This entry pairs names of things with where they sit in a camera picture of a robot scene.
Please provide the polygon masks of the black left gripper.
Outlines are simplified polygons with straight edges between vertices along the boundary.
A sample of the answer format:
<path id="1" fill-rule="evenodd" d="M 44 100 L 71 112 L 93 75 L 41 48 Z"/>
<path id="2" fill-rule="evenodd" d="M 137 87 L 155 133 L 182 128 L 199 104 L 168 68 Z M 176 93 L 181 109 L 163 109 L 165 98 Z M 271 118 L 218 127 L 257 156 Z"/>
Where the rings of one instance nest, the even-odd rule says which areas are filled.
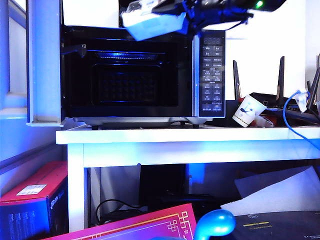
<path id="1" fill-rule="evenodd" d="M 188 34 L 197 34 L 201 29 L 216 24 L 238 22 L 242 24 L 253 14 L 248 9 L 251 0 L 162 0 L 151 12 L 159 15 L 178 16 L 186 11 Z"/>

